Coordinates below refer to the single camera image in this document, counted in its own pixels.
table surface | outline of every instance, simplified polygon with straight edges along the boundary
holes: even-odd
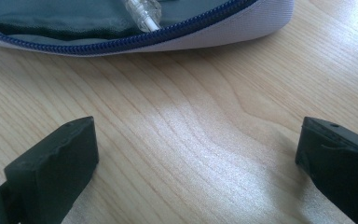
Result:
[[[86,116],[101,160],[64,223],[351,223],[294,159],[305,116],[358,133],[358,0],[297,0],[279,32],[216,48],[0,48],[0,184]]]

wooden table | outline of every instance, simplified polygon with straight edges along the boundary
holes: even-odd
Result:
[[[358,0],[209,49],[68,58],[0,48],[3,168],[93,116],[101,161],[64,223],[351,223],[294,163],[302,119],[358,133]]]

